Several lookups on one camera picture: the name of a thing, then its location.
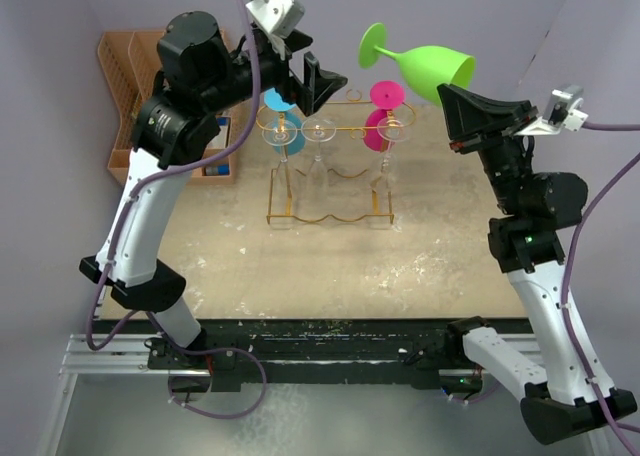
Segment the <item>clear wine glass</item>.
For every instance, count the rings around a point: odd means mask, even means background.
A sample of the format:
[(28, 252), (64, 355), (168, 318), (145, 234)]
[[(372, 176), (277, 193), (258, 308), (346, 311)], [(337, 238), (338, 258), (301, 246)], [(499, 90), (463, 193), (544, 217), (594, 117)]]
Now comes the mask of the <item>clear wine glass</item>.
[(262, 137), (279, 154), (280, 161), (287, 163), (291, 149), (298, 138), (298, 128), (286, 118), (280, 118), (265, 126)]
[(387, 194), (396, 186), (399, 177), (399, 162), (395, 147), (410, 138), (407, 120), (388, 115), (377, 124), (382, 139), (379, 155), (370, 166), (369, 187), (378, 194)]
[(309, 117), (302, 123), (301, 133), (313, 149), (313, 159), (306, 173), (307, 187), (310, 192), (321, 195), (328, 188), (328, 172), (322, 148), (335, 136), (336, 126), (328, 119)]

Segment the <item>blue plastic wine glass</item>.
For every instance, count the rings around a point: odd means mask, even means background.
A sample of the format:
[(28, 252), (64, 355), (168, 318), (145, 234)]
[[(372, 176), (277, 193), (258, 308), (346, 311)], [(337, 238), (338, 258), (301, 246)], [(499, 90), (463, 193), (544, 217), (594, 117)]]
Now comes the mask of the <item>blue plastic wine glass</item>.
[(274, 119), (262, 130), (264, 141), (276, 152), (288, 156), (299, 153), (305, 145), (302, 123), (293, 113), (294, 104), (287, 103), (275, 89), (264, 93), (266, 107), (275, 113)]

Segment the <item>green plastic wine glass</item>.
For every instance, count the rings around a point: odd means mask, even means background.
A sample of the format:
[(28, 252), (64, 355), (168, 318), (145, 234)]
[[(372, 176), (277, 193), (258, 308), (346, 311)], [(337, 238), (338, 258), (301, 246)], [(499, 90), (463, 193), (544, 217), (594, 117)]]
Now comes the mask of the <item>green plastic wine glass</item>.
[(359, 43), (358, 64), (366, 69), (381, 57), (393, 60), (407, 86), (423, 100), (441, 106), (438, 88), (455, 85), (468, 88), (476, 68), (474, 56), (444, 46), (427, 45), (404, 52), (387, 48), (387, 28), (372, 24)]

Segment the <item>pink plastic wine glass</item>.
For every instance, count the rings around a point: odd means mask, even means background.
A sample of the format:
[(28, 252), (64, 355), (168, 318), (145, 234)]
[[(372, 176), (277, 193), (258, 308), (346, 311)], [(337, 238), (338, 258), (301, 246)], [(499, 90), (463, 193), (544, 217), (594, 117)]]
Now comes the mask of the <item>pink plastic wine glass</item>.
[(368, 116), (365, 122), (365, 136), (363, 142), (365, 146), (374, 151), (381, 152), (383, 138), (378, 132), (378, 124), (388, 117), (388, 112), (399, 108), (405, 101), (403, 87), (391, 80), (384, 80), (375, 83), (369, 92), (375, 110)]

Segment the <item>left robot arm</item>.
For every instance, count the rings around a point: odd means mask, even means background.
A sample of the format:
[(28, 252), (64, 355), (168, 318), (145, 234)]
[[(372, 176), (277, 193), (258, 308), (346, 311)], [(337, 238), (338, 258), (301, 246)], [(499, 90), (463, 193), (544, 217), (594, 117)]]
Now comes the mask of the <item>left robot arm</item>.
[(265, 31), (246, 22), (245, 43), (229, 51), (216, 19), (202, 11), (173, 18), (157, 43), (161, 67), (152, 93), (132, 131), (129, 171), (109, 235), (81, 272), (130, 313), (145, 312), (170, 338), (171, 357), (184, 368), (202, 363), (206, 332), (183, 293), (186, 280), (157, 256), (180, 193), (194, 170), (210, 161), (204, 153), (219, 134), (219, 115), (244, 101), (259, 108), (260, 96), (275, 89), (304, 115), (316, 113), (348, 82), (304, 55), (304, 76), (289, 68), (293, 53), (312, 38), (293, 30), (284, 52), (272, 49)]

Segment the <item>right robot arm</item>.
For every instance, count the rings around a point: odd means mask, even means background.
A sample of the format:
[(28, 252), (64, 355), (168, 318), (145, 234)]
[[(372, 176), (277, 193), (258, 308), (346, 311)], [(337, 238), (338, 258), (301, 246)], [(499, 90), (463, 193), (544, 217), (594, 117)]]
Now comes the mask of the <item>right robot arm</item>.
[(479, 156), (497, 199), (502, 215), (489, 222), (489, 249), (526, 310), (541, 354), (540, 363), (531, 361), (473, 317), (449, 325), (446, 359), (489, 371), (518, 401), (541, 444), (613, 426), (636, 411), (636, 399), (616, 386), (594, 350), (558, 238), (559, 230), (581, 224), (588, 187), (576, 174), (532, 168), (537, 137), (587, 126), (582, 89), (554, 90), (544, 111), (453, 84), (440, 85), (438, 94), (451, 149)]

